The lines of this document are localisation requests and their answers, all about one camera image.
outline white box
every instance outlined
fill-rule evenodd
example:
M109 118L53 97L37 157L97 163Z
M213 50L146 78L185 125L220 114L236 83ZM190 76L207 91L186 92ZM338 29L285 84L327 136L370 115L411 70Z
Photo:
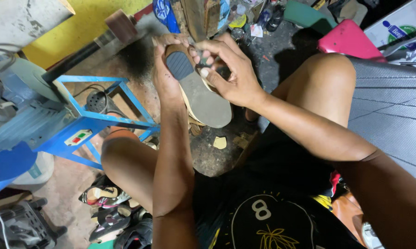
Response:
M394 44L397 39L406 40L416 36L416 0L404 4L375 24L365 29L366 36L377 47Z

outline black shaft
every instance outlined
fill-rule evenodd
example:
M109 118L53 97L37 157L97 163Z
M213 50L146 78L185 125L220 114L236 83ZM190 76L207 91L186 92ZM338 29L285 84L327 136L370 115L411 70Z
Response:
M59 62L57 65L46 71L46 73L42 74L42 79L50 84L50 82L53 82L53 80L65 74L68 70L72 69L75 65L78 65L81 61L85 60L99 49L100 46L94 41L88 43L76 53L68 56L65 60Z

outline shoe sole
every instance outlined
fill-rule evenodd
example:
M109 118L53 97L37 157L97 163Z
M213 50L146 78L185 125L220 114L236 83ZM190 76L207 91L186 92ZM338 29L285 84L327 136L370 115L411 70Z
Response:
M191 116L213 128L222 128L231 121L230 102L208 89L184 52L170 53L166 65L180 83Z

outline pink case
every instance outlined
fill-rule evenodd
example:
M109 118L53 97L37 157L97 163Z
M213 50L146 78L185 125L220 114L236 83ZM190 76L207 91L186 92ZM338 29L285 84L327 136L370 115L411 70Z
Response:
M387 62L368 39L363 30L351 19L343 20L317 43L323 53L342 53L377 62Z

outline hand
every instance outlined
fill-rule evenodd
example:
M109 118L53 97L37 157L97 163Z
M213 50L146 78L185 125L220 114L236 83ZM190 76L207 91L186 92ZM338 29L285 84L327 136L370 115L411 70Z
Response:
M165 65L166 47L171 44L183 44L189 47L188 39L183 34L164 34L152 38L154 45L154 67L152 81L156 87L161 104L183 104L179 82L173 77Z
M225 81L215 71L215 66L200 70L200 75L216 87L223 98L235 105L250 109L265 101L267 93L257 81L251 60L240 50L228 33L215 40L199 42L196 48L218 55L229 67L231 76L228 81Z

